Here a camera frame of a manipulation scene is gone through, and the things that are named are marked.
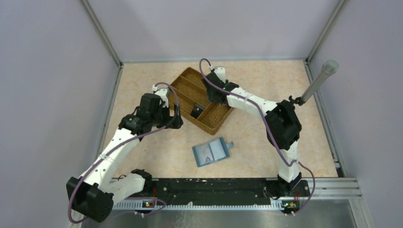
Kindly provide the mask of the silver patterned card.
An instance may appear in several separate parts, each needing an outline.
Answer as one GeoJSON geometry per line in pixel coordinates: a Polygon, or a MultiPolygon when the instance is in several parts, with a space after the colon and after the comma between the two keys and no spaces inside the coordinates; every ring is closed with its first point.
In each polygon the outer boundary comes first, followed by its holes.
{"type": "Polygon", "coordinates": [[[210,164],[214,161],[213,154],[207,144],[196,146],[194,152],[199,167],[210,164]]]}

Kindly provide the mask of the blue card holder wallet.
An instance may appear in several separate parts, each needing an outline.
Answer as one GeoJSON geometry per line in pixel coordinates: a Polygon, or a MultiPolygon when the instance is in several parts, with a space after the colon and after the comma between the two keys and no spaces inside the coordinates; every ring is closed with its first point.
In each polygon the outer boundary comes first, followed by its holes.
{"type": "MultiPolygon", "coordinates": [[[[229,150],[234,146],[233,141],[226,142],[223,137],[220,137],[220,138],[217,138],[217,139],[214,139],[212,141],[209,141],[209,142],[206,142],[206,143],[203,143],[203,144],[199,144],[199,145],[204,145],[204,144],[209,145],[209,148],[210,148],[210,150],[211,150],[211,152],[213,154],[213,157],[214,157],[214,161],[211,162],[210,164],[213,164],[213,163],[219,162],[219,161],[221,161],[223,159],[229,158],[230,157],[230,151],[229,150]]],[[[195,157],[194,148],[196,146],[192,147],[192,152],[193,152],[194,157],[195,157]]]]}

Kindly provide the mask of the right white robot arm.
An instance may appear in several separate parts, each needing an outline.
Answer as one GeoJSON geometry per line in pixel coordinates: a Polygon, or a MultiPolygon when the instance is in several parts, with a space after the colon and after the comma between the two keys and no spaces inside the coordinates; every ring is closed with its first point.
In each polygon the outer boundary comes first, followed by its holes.
{"type": "Polygon", "coordinates": [[[296,192],[302,178],[297,164],[297,146],[302,125],[293,103],[287,100],[273,102],[260,98],[238,84],[228,80],[222,81],[217,71],[203,76],[202,82],[210,102],[240,109],[262,119],[268,141],[279,155],[279,191],[285,196],[296,192]]]}

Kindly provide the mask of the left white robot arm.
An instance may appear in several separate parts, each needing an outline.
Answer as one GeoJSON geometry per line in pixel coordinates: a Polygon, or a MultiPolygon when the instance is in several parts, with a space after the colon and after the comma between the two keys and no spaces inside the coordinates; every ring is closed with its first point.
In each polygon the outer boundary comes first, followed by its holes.
{"type": "Polygon", "coordinates": [[[89,218],[102,222],[117,203],[135,193],[147,196],[152,192],[152,183],[147,180],[150,174],[143,170],[131,172],[119,181],[113,182],[112,178],[144,137],[163,129],[181,128],[179,98],[174,96],[174,115],[171,116],[168,96],[168,89],[144,94],[134,112],[122,118],[110,143],[96,161],[79,178],[70,178],[67,182],[70,222],[78,224],[89,218]],[[73,219],[73,211],[84,218],[73,219]]]}

